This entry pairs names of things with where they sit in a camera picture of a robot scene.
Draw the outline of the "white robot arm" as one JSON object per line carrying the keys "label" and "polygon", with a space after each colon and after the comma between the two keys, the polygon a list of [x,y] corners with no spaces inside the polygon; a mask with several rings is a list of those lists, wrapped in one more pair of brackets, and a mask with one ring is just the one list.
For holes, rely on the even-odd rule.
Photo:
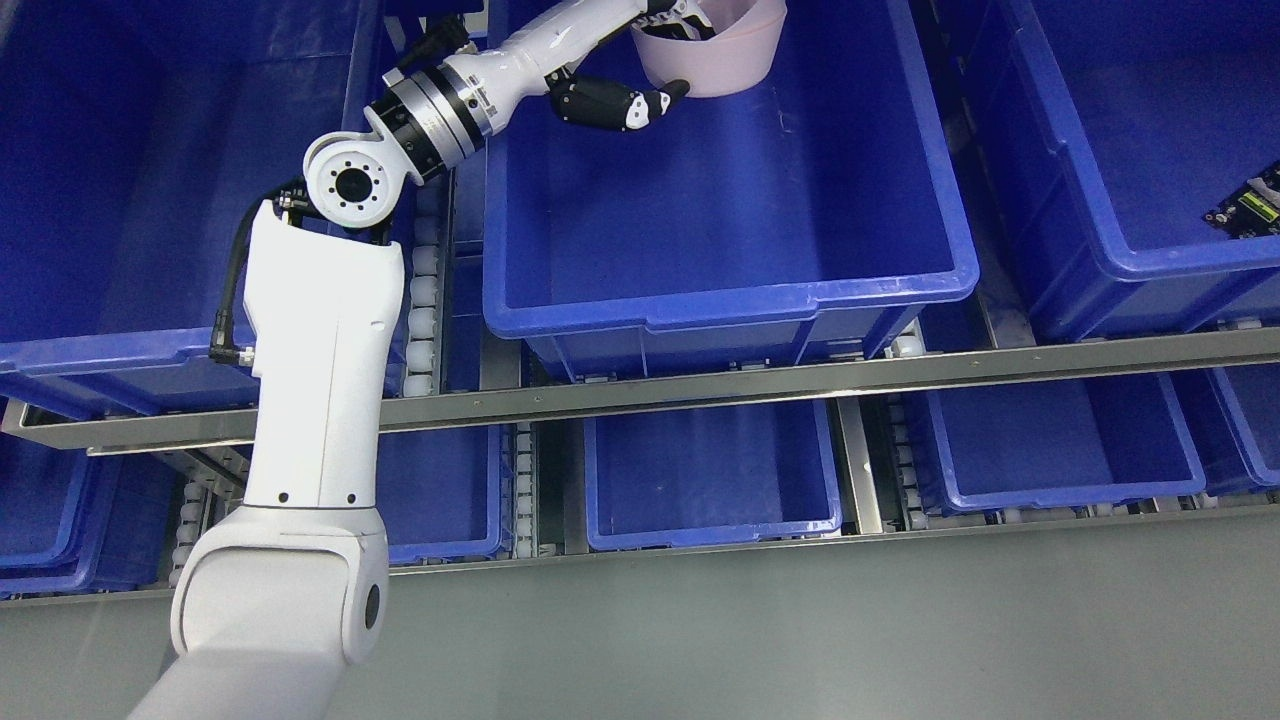
{"label": "white robot arm", "polygon": [[255,343],[220,310],[218,361],[259,379],[238,509],[195,543],[175,585],[175,660],[134,719],[321,719],[378,643],[388,542],[376,510],[387,359],[404,292],[390,217],[406,181],[465,158],[415,91],[367,109],[369,133],[317,138],[297,179],[241,220],[229,282]]}

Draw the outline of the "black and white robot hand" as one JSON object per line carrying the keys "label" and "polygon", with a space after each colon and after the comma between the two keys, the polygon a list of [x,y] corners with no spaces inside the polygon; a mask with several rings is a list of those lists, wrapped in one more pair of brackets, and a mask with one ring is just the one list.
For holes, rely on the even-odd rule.
{"label": "black and white robot hand", "polygon": [[719,33],[698,1],[562,1],[498,47],[467,61],[457,58],[451,67],[476,94],[493,135],[527,97],[547,97],[553,115],[571,126],[640,131],[686,97],[690,83],[677,78],[637,90],[579,69],[632,27],[678,42],[709,41]]}

